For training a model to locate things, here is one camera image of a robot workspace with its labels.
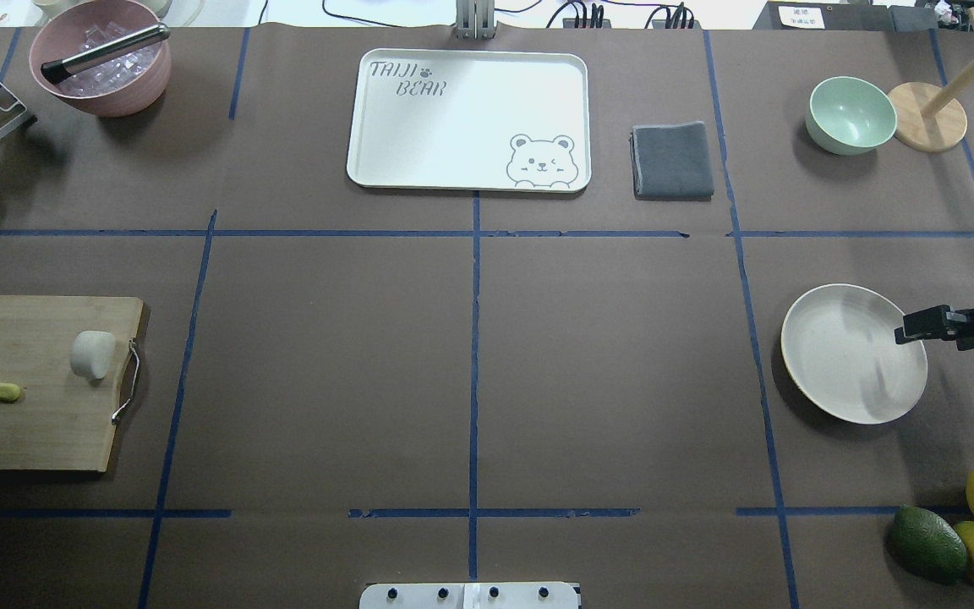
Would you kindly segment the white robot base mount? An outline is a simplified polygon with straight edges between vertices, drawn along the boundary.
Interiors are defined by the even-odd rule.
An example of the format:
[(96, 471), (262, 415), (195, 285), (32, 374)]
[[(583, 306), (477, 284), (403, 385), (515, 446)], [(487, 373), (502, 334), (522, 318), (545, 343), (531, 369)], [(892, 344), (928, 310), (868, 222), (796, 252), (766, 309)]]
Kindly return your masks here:
[(578, 584), (561, 581), (379, 583), (359, 608), (581, 608)]

